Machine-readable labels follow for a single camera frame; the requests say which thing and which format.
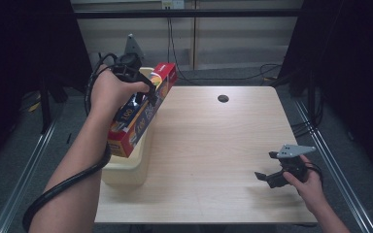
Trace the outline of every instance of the handheld controller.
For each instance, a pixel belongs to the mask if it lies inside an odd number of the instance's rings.
[[[316,150],[314,147],[283,145],[279,152],[269,152],[271,158],[278,159],[281,162],[283,169],[268,176],[258,172],[255,172],[255,175],[260,181],[267,182],[271,188],[282,187],[288,184],[283,176],[284,172],[290,172],[301,182],[304,182],[305,174],[309,168],[305,165],[299,155],[314,150]]]

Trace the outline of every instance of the white wall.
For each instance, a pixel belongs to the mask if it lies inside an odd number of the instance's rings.
[[[157,10],[156,0],[72,0],[75,10]],[[187,9],[299,9],[302,0],[195,1]],[[182,70],[254,67],[282,63],[295,17],[172,18],[176,55]],[[166,18],[79,19],[89,53],[122,53],[134,34],[146,54],[144,65],[167,60]]]

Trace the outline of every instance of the human hand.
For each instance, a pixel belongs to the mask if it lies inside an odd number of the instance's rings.
[[[132,94],[148,92],[149,87],[142,82],[125,83],[118,79],[109,69],[103,71],[96,80],[91,94],[91,112],[115,114]]]
[[[300,155],[300,157],[302,161],[306,163],[306,166],[310,166],[308,163],[311,163],[311,161],[305,155]],[[299,195],[301,195],[307,209],[311,213],[314,214],[319,211],[322,206],[328,205],[325,196],[323,195],[322,183],[317,172],[308,170],[305,183],[301,182],[289,172],[284,172],[283,176],[298,190]]]

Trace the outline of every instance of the wooden table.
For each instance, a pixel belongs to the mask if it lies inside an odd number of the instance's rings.
[[[102,183],[96,222],[317,222],[294,187],[254,175],[280,171],[268,152],[296,144],[274,88],[174,86],[153,130],[145,183]]]

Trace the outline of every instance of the cardboard box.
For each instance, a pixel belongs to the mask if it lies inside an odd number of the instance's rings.
[[[153,69],[149,79],[156,85],[156,104],[153,107],[145,98],[137,105],[130,99],[122,107],[108,133],[112,155],[129,157],[177,78],[174,63],[162,62]]]

